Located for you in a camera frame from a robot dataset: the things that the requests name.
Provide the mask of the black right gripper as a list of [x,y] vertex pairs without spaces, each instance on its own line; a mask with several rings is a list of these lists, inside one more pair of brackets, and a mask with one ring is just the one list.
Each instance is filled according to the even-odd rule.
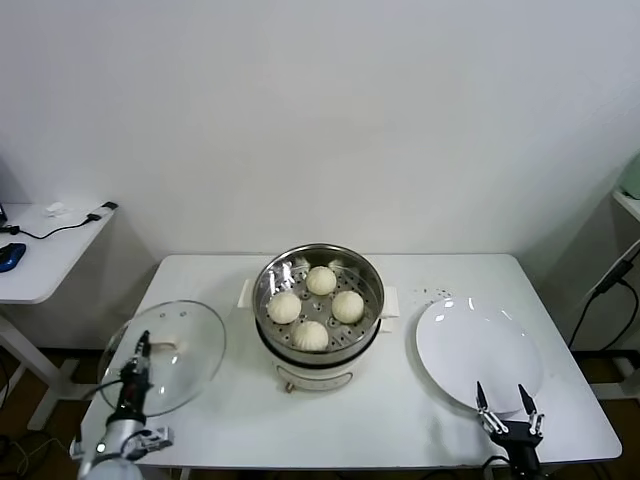
[[504,424],[489,409],[484,389],[479,381],[476,382],[478,415],[483,428],[489,433],[491,441],[506,452],[507,463],[513,479],[543,479],[544,474],[536,448],[542,441],[544,415],[538,412],[534,399],[522,384],[518,385],[518,390],[528,416],[528,423],[507,421]]

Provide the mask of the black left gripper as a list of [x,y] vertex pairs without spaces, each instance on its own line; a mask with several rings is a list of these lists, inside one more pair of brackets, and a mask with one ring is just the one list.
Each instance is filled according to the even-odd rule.
[[144,418],[146,395],[151,388],[149,362],[151,353],[150,332],[140,336],[134,356],[127,360],[120,373],[122,387],[118,395],[116,418]]

